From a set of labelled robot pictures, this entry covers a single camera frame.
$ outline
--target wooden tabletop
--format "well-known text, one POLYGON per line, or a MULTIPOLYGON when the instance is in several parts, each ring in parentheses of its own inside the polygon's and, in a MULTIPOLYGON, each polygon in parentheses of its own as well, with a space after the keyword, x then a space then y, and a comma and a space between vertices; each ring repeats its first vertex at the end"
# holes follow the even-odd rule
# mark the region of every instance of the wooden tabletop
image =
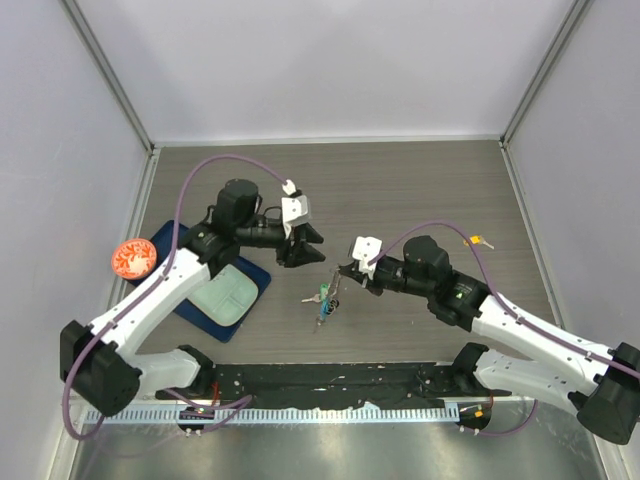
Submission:
MULTIPOLYGON (((449 327, 433 317, 424 299, 386 292, 374 297, 343 279, 340 308, 317 333, 315 304, 300 303, 330 270, 347 263, 352 240, 375 236, 388 244, 426 220, 447 219, 483 235, 495 250, 483 257, 500 291, 529 312, 553 321, 498 143, 495 141, 334 143, 189 147, 162 150, 141 235, 150 237, 173 218, 178 192, 202 159, 239 153, 264 161, 308 195, 312 225, 324 236, 322 264, 283 269, 270 250, 242 255, 269 271, 271 285, 228 344, 171 315, 151 334, 141 353, 190 344, 219 363, 450 361, 469 341, 496 342, 449 327)), ((181 222, 202 220, 206 207, 231 178, 256 182, 264 205, 282 191, 257 168, 224 161, 202 170, 189 189, 181 222)), ((450 255, 457 270, 480 277, 468 247, 444 228, 425 230, 450 255)), ((392 254, 401 255, 400 244, 392 254)))

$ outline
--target key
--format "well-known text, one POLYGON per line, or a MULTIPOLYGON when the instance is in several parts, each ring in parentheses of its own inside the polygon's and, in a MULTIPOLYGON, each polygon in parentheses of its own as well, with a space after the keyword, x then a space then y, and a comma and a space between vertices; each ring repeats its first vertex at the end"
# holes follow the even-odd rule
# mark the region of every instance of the key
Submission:
MULTIPOLYGON (((489 247, 491 250, 495 250, 494 246, 491 245, 489 242, 487 242, 484 237, 482 235, 474 235, 471 237, 471 242, 474 245, 485 245, 486 247, 489 247)), ((464 240, 464 244, 465 246, 469 246, 469 242, 467 242, 466 240, 464 240)))
POLYGON ((304 300, 302 300, 302 303, 309 303, 309 302, 320 303, 321 301, 322 300, 320 300, 320 294, 316 293, 313 297, 305 298, 304 300))

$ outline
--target white bracket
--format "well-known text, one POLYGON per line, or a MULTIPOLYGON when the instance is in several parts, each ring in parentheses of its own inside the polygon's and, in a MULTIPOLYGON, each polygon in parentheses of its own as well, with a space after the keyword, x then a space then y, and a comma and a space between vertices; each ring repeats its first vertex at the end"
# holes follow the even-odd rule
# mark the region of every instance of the white bracket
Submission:
POLYGON ((496 350, 482 354, 476 363, 474 376, 486 388, 506 390, 549 403, 575 415, 569 400, 575 386, 544 365, 502 355, 496 350))
POLYGON ((382 240, 374 237, 358 237, 351 248, 351 258, 357 260, 358 270, 366 273, 370 280, 376 271, 378 262, 369 265, 369 262, 382 250, 382 240))
POLYGON ((296 185, 295 183, 293 183, 293 180, 288 179, 287 183, 282 184, 282 190, 284 191, 284 193, 286 193, 288 196, 293 195, 294 193, 296 193, 296 185))
POLYGON ((287 238, 293 227, 309 223, 310 220, 311 205, 306 195, 282 197, 282 225, 287 238))

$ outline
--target orange bowl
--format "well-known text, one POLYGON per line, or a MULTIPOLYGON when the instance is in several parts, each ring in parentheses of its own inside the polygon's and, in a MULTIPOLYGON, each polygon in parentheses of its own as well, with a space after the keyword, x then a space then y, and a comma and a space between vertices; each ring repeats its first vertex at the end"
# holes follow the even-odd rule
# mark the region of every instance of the orange bowl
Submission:
POLYGON ((127 240, 113 252, 111 268, 119 277, 137 280, 145 277, 156 266, 156 247, 144 238, 127 240))

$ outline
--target light green plate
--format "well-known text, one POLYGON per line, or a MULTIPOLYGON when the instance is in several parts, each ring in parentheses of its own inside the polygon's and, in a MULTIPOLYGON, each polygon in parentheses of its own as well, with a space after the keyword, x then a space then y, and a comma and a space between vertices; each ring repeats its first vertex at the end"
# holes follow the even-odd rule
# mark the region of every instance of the light green plate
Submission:
POLYGON ((233 265, 227 265, 189 301, 223 327, 240 320, 258 298, 258 286, 233 265))

